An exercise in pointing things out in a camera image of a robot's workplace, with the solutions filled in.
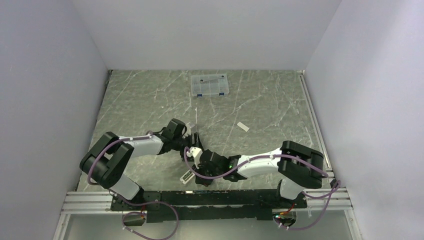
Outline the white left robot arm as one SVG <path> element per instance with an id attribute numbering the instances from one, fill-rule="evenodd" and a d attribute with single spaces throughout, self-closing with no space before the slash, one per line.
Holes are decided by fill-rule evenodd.
<path id="1" fill-rule="evenodd" d="M 104 133 L 82 158 L 79 168 L 87 174 L 90 185 L 98 185 L 124 198 L 131 210 L 145 202 L 144 189 L 124 174 L 128 162 L 141 156 L 157 156 L 188 147 L 203 148 L 194 124 L 173 118 L 159 131 L 148 131 L 141 136 L 118 136 Z"/>

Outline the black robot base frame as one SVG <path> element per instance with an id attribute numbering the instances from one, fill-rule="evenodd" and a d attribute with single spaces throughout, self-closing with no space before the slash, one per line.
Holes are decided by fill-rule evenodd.
<path id="1" fill-rule="evenodd" d="M 276 189 L 232 190 L 159 190 L 144 191 L 142 203 L 134 206 L 125 203 L 114 192 L 110 206 L 113 212 L 146 212 L 147 223 L 162 223 L 179 219 L 228 220 L 255 219 L 270 221 L 279 210 L 305 209 L 307 201 L 302 194 L 294 200 L 280 196 Z"/>

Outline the white battery cover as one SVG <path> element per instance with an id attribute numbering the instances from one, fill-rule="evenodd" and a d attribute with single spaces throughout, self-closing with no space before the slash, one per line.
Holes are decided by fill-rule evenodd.
<path id="1" fill-rule="evenodd" d="M 245 131 L 245 132 L 248 132 L 249 131 L 249 127 L 248 126 L 246 126 L 245 124 L 243 124 L 242 122 L 238 122 L 237 123 L 237 126 L 239 127 L 239 128 L 241 128 L 243 131 Z"/>

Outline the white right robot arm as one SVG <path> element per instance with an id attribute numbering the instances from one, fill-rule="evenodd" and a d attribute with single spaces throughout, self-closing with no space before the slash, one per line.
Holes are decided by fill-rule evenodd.
<path id="1" fill-rule="evenodd" d="M 289 207 L 302 191 L 321 188 L 322 180 L 329 176 L 321 152 L 291 140 L 269 152 L 229 157 L 208 149 L 186 147 L 183 158 L 185 162 L 194 162 L 189 170 L 196 176 L 196 183 L 204 186 L 215 179 L 238 182 L 257 175 L 281 174 L 275 200 L 282 208 Z"/>

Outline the white remote control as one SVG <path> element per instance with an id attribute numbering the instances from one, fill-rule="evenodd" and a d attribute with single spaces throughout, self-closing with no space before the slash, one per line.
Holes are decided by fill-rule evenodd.
<path id="1" fill-rule="evenodd" d="M 179 178 L 179 180 L 181 181 L 181 183 L 186 185 L 194 176 L 195 174 L 192 171 L 188 170 Z"/>

